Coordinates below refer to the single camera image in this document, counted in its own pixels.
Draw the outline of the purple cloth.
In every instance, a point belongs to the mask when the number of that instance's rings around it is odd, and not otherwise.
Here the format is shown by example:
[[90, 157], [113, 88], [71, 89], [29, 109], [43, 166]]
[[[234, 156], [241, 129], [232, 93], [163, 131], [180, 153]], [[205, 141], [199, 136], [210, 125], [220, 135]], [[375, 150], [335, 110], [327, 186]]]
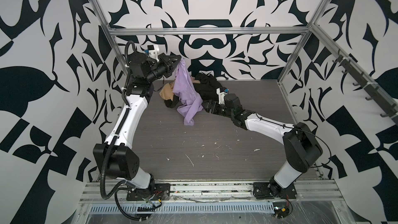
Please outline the purple cloth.
[[176, 68], [173, 93], [181, 102], [181, 106], [177, 108], [177, 112], [182, 115], [183, 124], [193, 126], [195, 115], [203, 110], [203, 100], [194, 88], [184, 59], [179, 61]]

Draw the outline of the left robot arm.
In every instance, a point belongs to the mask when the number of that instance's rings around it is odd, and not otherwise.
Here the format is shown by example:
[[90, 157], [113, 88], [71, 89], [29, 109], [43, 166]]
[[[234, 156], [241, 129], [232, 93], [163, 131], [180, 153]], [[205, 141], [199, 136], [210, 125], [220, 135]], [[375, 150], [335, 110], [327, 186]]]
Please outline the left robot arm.
[[122, 88], [120, 116], [110, 135], [93, 148], [98, 166], [99, 187], [103, 199], [109, 199], [119, 187], [154, 191], [153, 176], [140, 167], [140, 159], [132, 149], [138, 124], [154, 92], [153, 83], [170, 77], [181, 61], [180, 55], [160, 54], [156, 59], [145, 53], [125, 55], [127, 76]]

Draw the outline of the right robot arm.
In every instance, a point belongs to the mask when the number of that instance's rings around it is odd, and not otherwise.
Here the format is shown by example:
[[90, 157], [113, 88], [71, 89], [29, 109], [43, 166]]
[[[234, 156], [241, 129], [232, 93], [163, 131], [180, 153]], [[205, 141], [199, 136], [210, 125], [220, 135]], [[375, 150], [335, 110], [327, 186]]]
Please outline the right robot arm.
[[268, 183], [254, 183], [257, 199], [288, 199], [295, 192], [294, 182], [306, 173], [323, 154], [320, 138], [309, 127], [283, 123], [246, 110], [236, 94], [219, 96], [219, 99], [202, 103], [205, 111], [230, 118], [235, 126], [265, 135], [284, 146], [286, 162]]

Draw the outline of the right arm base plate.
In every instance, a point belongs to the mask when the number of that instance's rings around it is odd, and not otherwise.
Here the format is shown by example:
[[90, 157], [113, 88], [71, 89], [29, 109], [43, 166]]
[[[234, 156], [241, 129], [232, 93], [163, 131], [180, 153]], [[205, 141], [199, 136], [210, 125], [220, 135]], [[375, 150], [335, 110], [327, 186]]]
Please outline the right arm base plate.
[[294, 183], [287, 188], [280, 187], [276, 182], [253, 183], [253, 195], [256, 199], [296, 199]]

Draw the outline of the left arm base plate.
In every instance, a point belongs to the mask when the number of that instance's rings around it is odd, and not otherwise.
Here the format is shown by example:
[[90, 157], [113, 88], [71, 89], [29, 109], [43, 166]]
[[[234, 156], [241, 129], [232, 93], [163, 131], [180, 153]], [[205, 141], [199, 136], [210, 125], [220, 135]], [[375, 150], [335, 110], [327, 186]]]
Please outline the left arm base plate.
[[134, 189], [127, 193], [127, 201], [164, 200], [170, 196], [171, 184], [162, 183], [150, 185], [148, 189]]

